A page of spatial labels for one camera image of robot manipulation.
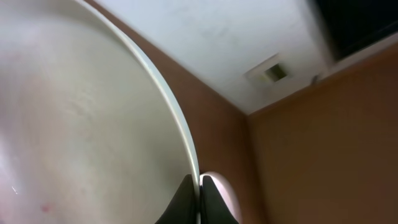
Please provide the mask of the pink white plate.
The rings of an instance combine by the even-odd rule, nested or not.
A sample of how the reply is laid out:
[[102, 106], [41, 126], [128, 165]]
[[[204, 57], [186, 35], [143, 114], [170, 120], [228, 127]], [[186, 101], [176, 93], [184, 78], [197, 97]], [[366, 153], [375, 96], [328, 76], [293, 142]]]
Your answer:
[[232, 188], [231, 184], [228, 182], [226, 177], [222, 176], [217, 172], [205, 172], [200, 175], [200, 187], [202, 186], [202, 181], [204, 176], [210, 176], [213, 182], [216, 184], [216, 188], [221, 194], [225, 204], [227, 205], [229, 211], [233, 217], [238, 221], [238, 224], [242, 222], [241, 208], [239, 206], [239, 201]]

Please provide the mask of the cream white plate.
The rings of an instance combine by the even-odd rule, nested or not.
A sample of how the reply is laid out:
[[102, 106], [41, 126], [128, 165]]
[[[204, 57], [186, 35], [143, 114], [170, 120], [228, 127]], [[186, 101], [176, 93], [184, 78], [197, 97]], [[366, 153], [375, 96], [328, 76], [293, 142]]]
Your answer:
[[148, 56], [84, 1], [1, 2], [1, 222], [156, 223], [198, 162]]

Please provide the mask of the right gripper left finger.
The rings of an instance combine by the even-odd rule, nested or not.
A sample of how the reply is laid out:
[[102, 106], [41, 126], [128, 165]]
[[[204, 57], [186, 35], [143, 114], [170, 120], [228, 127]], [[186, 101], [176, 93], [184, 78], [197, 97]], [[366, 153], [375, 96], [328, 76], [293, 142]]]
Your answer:
[[188, 174], [155, 224], [196, 224], [196, 205], [192, 176]]

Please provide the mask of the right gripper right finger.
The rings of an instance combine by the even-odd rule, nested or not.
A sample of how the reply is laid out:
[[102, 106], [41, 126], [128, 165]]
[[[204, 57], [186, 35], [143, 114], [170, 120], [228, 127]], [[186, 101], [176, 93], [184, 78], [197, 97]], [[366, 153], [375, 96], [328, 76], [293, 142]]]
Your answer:
[[238, 224], [210, 176], [203, 177], [200, 192], [201, 224]]

